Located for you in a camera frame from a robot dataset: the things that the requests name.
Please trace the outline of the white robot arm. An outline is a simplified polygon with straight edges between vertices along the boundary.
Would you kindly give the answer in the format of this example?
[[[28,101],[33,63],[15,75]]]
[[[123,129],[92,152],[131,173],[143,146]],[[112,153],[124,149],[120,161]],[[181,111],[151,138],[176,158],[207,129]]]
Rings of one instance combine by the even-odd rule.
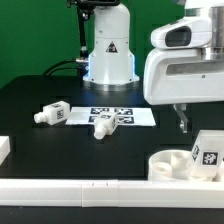
[[[172,104],[187,129],[188,103],[224,101],[224,0],[174,0],[182,19],[151,33],[154,49],[145,62],[144,76],[135,75],[129,50],[130,14],[126,7],[95,9],[94,50],[87,58],[84,84],[116,91],[143,82],[151,105]]]

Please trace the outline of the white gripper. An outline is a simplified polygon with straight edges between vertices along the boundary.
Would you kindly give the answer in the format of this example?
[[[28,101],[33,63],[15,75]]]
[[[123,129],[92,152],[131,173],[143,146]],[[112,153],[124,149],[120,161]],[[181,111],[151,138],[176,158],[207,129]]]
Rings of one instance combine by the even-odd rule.
[[[224,101],[224,61],[203,61],[199,49],[152,50],[146,59],[143,95],[151,105],[174,104],[188,131],[186,104]]]

